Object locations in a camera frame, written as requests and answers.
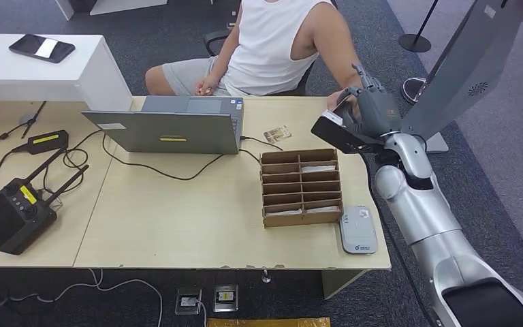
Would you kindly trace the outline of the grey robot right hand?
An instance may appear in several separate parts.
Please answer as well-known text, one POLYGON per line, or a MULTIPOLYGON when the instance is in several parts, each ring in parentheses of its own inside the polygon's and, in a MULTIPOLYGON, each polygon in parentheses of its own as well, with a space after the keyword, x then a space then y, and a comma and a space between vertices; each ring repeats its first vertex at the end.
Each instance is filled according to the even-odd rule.
POLYGON ((363 67, 353 63, 362 86, 347 87, 336 100, 334 113, 354 134, 380 139, 400 131, 401 115, 391 93, 363 67))

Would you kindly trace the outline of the person's right hand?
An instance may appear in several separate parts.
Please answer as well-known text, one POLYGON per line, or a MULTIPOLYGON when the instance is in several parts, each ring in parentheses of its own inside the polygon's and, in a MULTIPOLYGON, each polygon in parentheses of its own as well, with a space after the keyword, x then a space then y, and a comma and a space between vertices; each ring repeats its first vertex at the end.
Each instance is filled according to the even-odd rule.
POLYGON ((198 80, 195 85, 195 95, 197 96, 211 96, 218 87, 219 79, 209 74, 206 77, 198 80))

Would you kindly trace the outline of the person's left hand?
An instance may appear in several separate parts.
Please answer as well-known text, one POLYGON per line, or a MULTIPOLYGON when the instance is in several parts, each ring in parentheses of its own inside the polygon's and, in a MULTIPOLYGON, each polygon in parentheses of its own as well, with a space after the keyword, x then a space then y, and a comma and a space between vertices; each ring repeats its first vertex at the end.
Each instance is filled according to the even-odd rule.
MULTIPOLYGON (((336 91, 336 92, 330 94, 327 97, 327 109, 329 111, 335 111, 335 109, 337 108, 337 105, 338 105, 338 99, 343 92, 344 92, 343 90, 339 90, 339 91, 336 91)), ((350 94, 350 95, 346 96, 344 98, 344 100, 346 102, 349 102, 352 105, 352 110, 353 110, 354 115, 360 116, 360 110, 359 110, 359 106, 357 103, 357 98, 354 95, 350 94)))

